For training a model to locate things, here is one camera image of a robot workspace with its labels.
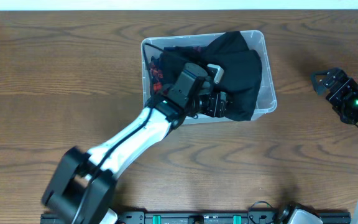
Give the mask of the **clear plastic storage bin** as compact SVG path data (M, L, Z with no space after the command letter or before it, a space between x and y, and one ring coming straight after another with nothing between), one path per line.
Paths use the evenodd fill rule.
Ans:
M221 35L221 33L214 33L171 37L149 37L144 39L140 46L142 57L143 102L146 103L150 98L150 80L146 63L150 62L152 57L158 58L161 54L161 51L146 46L146 43L155 45L161 49L164 49L165 47L205 47ZM277 98L263 33L259 30L242 30L241 35L248 47L258 53L262 62L262 80L254 114L251 117L251 120L254 121L267 113L273 112L277 107Z

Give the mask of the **black garment pile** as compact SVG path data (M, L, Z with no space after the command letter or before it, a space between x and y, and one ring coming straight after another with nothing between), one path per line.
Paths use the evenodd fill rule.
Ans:
M262 80L262 62L239 31L227 32L201 53L194 63L219 65L224 69L217 91L227 93L229 103L224 116L234 121L249 121L254 114Z

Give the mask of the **red navy plaid shirt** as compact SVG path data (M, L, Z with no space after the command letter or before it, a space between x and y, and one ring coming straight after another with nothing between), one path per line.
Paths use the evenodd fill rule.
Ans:
M189 61L201 60L201 53L206 47L165 47L158 57L152 56L149 63L149 73L152 78L154 92L164 85L174 84Z

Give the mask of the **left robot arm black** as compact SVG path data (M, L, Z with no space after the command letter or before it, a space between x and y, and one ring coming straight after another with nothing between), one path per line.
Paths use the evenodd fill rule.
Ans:
M113 138L81 152L73 147L61 158L42 203L63 223L116 223L109 206L121 174L150 146L178 128L186 117L221 118L227 95L216 92L224 75L219 65L186 63L177 80L147 101L140 115Z

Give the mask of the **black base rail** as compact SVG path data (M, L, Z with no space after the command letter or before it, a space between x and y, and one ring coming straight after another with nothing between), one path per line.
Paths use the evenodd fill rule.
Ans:
M258 201L245 212L149 213L132 211L120 213L111 222L115 224L350 224L351 221L351 214L344 210L315 210L297 202L290 202L282 208L273 208L267 202Z

